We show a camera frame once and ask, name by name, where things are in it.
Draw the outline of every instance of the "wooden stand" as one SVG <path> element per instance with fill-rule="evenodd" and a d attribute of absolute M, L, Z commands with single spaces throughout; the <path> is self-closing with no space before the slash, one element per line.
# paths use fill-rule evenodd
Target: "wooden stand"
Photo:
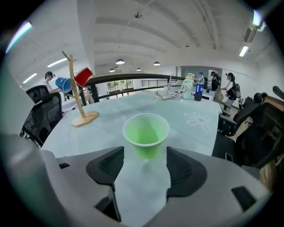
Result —
<path fill-rule="evenodd" d="M 74 94 L 73 97 L 76 100 L 77 106 L 78 106 L 80 114 L 81 114 L 80 117 L 77 117 L 76 119 L 73 120 L 71 125 L 73 127 L 80 127 L 80 126 L 89 124 L 90 122 L 95 120 L 99 116 L 99 113 L 97 111 L 91 111 L 91 112 L 88 112 L 88 113 L 84 112 L 82 105 L 81 105 L 81 102 L 80 102 L 79 93 L 77 91 L 76 82 L 74 80 L 73 55 L 69 55 L 69 57 L 68 57 L 64 53 L 64 51 L 62 51 L 62 53 L 68 59 L 68 62 L 69 62 L 70 79 L 71 79 L 71 85 L 72 85 L 72 90 L 73 90 L 73 94 Z"/>

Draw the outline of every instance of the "red cup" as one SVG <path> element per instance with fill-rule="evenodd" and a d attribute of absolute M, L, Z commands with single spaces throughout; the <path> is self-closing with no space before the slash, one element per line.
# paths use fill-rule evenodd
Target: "red cup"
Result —
<path fill-rule="evenodd" d="M 88 81 L 88 78 L 92 76 L 92 71 L 88 68 L 84 68 L 81 72 L 78 73 L 77 76 L 74 77 L 74 80 L 77 84 L 79 84 L 81 87 L 84 87 Z"/>

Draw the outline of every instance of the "floor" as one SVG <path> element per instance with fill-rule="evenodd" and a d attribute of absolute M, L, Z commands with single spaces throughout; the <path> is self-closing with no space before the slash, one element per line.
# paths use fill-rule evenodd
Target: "floor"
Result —
<path fill-rule="evenodd" d="M 230 109 L 230 118 L 233 119 L 234 116 L 238 113 L 239 109 L 232 107 Z M 246 123 L 246 121 L 248 122 L 252 122 L 252 119 L 249 117 L 247 118 L 247 120 L 245 120 L 239 127 L 239 129 L 237 130 L 236 134 L 232 137 L 230 137 L 231 139 L 233 139 L 234 141 L 236 141 L 237 137 L 239 135 L 241 135 L 249 126 L 248 123 Z M 272 161 L 270 163 L 268 163 L 266 166 L 264 166 L 261 170 L 260 170 L 260 181 L 261 183 L 269 190 L 269 191 L 273 191 L 274 187 L 275 187 L 275 183 L 277 181 L 277 172 L 276 172 L 276 163 L 275 161 Z"/>

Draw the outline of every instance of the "white toy figure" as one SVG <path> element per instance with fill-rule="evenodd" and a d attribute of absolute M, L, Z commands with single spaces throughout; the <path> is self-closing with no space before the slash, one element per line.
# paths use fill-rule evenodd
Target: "white toy figure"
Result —
<path fill-rule="evenodd" d="M 191 92 L 192 92 L 192 87 L 194 84 L 194 74 L 188 73 L 185 77 L 185 80 L 183 81 L 183 84 L 181 86 L 181 90 L 186 90 L 186 92 L 183 93 L 183 98 L 184 99 L 191 99 Z"/>

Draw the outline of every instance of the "green plastic cup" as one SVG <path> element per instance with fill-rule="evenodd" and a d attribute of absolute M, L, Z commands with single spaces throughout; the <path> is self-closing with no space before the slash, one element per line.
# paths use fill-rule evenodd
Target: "green plastic cup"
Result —
<path fill-rule="evenodd" d="M 165 118 L 143 113 L 125 122 L 123 135 L 134 146 L 135 152 L 144 159 L 154 157 L 167 138 L 170 126 Z"/>

